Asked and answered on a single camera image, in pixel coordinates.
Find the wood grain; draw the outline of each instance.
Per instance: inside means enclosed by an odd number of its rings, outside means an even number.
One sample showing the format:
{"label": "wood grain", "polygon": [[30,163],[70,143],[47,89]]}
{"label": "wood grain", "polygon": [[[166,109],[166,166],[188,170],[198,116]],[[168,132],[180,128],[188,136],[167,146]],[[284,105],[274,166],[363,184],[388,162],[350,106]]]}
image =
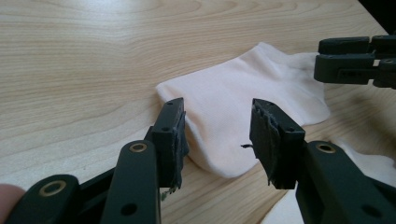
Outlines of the wood grain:
{"label": "wood grain", "polygon": [[[115,165],[161,108],[154,87],[237,57],[258,42],[316,51],[321,39],[382,35],[355,0],[2,1],[0,182],[28,189],[54,174],[84,182]],[[395,97],[327,85],[327,121],[307,140],[345,139],[396,159]],[[234,179],[186,159],[163,223],[258,223],[285,193],[260,165]]]}

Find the white sock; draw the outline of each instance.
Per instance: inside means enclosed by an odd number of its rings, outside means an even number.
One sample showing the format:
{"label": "white sock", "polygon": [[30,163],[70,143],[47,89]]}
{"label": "white sock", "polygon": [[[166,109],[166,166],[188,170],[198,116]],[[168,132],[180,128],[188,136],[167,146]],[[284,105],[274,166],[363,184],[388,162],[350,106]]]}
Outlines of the white sock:
{"label": "white sock", "polygon": [[316,53],[288,55],[265,43],[228,62],[173,78],[156,89],[166,102],[184,98],[190,157],[223,177],[242,175],[255,159],[249,144],[253,98],[271,101],[299,125],[330,116],[323,84],[313,79]]}

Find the black plastic part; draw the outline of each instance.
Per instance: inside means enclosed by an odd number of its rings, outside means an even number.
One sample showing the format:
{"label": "black plastic part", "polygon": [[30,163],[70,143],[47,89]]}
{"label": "black plastic part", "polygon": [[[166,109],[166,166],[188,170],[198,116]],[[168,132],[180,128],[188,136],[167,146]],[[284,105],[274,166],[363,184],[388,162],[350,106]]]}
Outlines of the black plastic part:
{"label": "black plastic part", "polygon": [[329,38],[319,41],[320,54],[364,54],[369,50],[368,36]]}
{"label": "black plastic part", "polygon": [[373,54],[318,55],[314,78],[325,83],[365,85],[373,78],[370,72],[376,72],[374,60]]}
{"label": "black plastic part", "polygon": [[277,189],[294,189],[305,131],[277,105],[254,99],[249,137],[267,173],[268,184],[271,182]]}
{"label": "black plastic part", "polygon": [[101,223],[161,223],[155,146],[125,145],[108,190]]}
{"label": "black plastic part", "polygon": [[6,223],[75,223],[81,206],[78,180],[72,175],[53,175],[29,188]]}
{"label": "black plastic part", "polygon": [[185,129],[183,98],[169,101],[151,129],[157,148],[159,184],[161,188],[181,187],[183,159],[189,153]]}
{"label": "black plastic part", "polygon": [[114,168],[80,185],[84,204],[79,211],[77,223],[99,223],[107,191],[110,188]]}
{"label": "black plastic part", "polygon": [[375,46],[375,57],[386,59],[396,57],[396,35],[376,35],[372,38]]}
{"label": "black plastic part", "polygon": [[340,147],[307,145],[297,201],[304,223],[396,223],[392,205]]}
{"label": "black plastic part", "polygon": [[396,35],[330,38],[319,42],[314,78],[325,83],[396,89]]}

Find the table surface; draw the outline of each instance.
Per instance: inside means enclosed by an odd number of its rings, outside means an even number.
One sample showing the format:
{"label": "table surface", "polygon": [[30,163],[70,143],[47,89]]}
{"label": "table surface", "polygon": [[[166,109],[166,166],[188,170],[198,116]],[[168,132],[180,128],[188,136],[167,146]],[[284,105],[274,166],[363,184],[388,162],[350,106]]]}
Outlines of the table surface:
{"label": "table surface", "polygon": [[[28,189],[54,174],[82,183],[142,139],[162,103],[154,87],[266,42],[316,51],[329,37],[384,35],[356,0],[3,1],[0,182]],[[394,91],[325,85],[331,117],[306,140],[342,139],[396,159]],[[163,223],[258,223],[285,193],[258,164],[221,178],[186,158]]]}

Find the white fabric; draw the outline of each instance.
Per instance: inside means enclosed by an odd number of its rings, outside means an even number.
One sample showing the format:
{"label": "white fabric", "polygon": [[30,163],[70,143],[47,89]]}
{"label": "white fabric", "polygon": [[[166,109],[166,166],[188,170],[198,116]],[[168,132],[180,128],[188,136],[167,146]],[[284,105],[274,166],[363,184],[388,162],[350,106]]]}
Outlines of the white fabric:
{"label": "white fabric", "polygon": [[260,43],[226,63],[159,84],[166,102],[183,97],[190,157],[207,171],[235,177],[253,167],[249,144],[253,98],[271,101],[298,124],[329,117],[323,85],[313,79],[316,53],[287,55]]}
{"label": "white fabric", "polygon": [[[346,152],[365,175],[396,188],[396,169],[393,168],[392,159],[385,156],[362,155],[343,140],[337,139],[333,142]],[[295,189],[289,190],[267,214],[262,224],[304,224],[295,193]]]}

